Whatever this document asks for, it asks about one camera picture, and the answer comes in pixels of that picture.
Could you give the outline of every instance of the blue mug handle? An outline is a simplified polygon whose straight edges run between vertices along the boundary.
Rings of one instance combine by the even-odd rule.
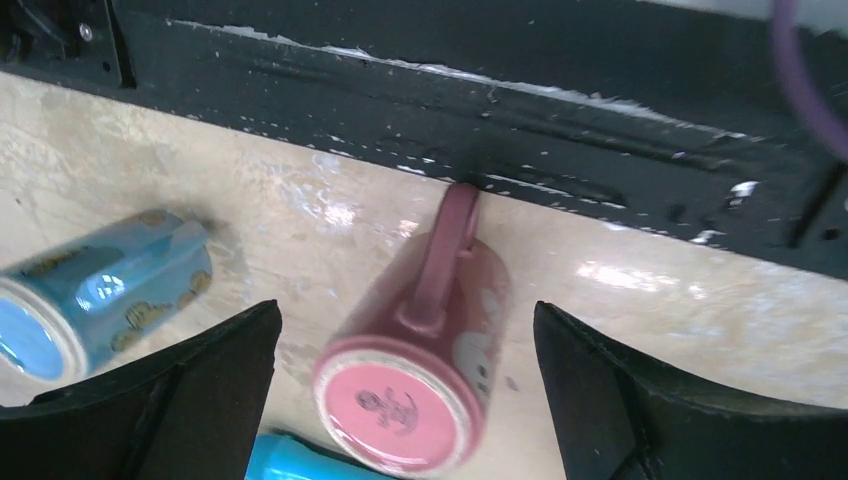
[[[77,303],[87,311],[105,307],[203,247],[208,238],[209,232],[199,222],[183,223],[86,277],[77,289]]]

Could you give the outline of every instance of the mug handle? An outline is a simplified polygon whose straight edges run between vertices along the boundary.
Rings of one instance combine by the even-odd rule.
[[[418,275],[398,317],[423,334],[436,335],[445,321],[445,308],[453,287],[456,264],[471,254],[477,231],[480,192],[472,185],[448,187],[424,253]]]
[[[209,232],[199,222],[191,220],[183,223],[130,252],[122,260],[86,277],[77,289],[77,303],[85,310],[108,305],[197,251],[208,238]]]

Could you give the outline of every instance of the mug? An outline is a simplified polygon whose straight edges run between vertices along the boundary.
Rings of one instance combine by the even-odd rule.
[[[478,197],[448,188],[433,230],[401,248],[315,365],[324,427],[380,472],[443,475],[483,434],[511,286],[474,238]]]
[[[0,358],[49,384],[85,378],[209,288],[208,236],[151,210],[0,271]]]

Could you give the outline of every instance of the pink mug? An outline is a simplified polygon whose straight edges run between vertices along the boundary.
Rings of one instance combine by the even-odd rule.
[[[483,433],[511,292],[474,238],[477,189],[451,185],[319,358],[324,427],[362,463],[407,478],[462,464]]]

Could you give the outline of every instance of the pink mug base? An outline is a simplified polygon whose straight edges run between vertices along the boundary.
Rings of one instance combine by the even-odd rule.
[[[336,443],[384,473],[437,477],[462,463],[476,443],[456,393],[400,355],[375,349],[332,355],[316,371],[314,390],[321,422]]]

